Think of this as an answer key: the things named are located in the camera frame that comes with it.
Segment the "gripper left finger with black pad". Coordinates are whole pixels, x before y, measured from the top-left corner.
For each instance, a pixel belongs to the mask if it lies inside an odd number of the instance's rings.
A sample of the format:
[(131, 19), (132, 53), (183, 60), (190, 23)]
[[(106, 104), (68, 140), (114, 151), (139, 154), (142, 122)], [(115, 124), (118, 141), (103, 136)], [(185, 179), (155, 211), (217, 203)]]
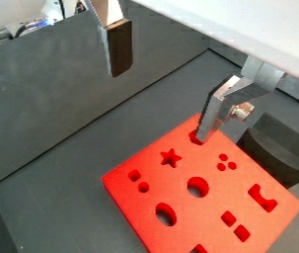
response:
[(104, 45), (110, 75), (118, 77), (132, 66), (132, 21), (124, 17), (119, 0), (87, 0)]

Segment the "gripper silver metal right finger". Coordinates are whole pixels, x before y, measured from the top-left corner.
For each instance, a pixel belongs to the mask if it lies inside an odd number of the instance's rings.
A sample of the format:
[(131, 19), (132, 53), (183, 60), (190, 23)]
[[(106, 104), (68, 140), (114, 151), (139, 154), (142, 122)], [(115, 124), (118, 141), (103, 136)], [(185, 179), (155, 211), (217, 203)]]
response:
[(242, 76), (233, 75), (209, 94), (195, 137), (205, 143), (229, 118), (245, 121), (254, 105), (250, 101), (273, 92), (285, 72), (262, 60), (250, 56), (246, 60)]

